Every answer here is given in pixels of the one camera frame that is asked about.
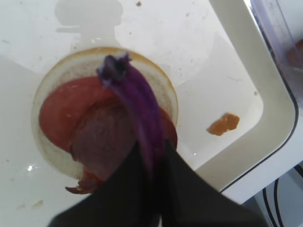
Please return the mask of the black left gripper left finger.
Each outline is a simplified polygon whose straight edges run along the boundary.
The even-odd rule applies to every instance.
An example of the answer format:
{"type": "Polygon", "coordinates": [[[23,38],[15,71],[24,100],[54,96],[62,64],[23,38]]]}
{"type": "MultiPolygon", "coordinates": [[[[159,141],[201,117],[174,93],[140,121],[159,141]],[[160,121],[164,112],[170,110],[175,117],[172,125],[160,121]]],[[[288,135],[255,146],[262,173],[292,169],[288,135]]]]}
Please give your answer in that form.
{"type": "Polygon", "coordinates": [[[57,214],[50,227],[169,227],[160,173],[150,181],[135,145],[118,168],[89,197],[57,214]]]}

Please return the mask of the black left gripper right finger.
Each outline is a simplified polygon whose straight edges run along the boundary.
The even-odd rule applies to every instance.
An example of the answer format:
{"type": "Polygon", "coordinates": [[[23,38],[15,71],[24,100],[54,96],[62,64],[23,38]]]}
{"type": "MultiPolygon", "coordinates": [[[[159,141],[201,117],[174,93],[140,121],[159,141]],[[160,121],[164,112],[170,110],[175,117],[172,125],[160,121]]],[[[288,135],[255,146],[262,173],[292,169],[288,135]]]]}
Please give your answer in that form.
{"type": "Polygon", "coordinates": [[[160,174],[164,227],[265,227],[266,221],[223,196],[198,176],[165,142],[160,174]]]}

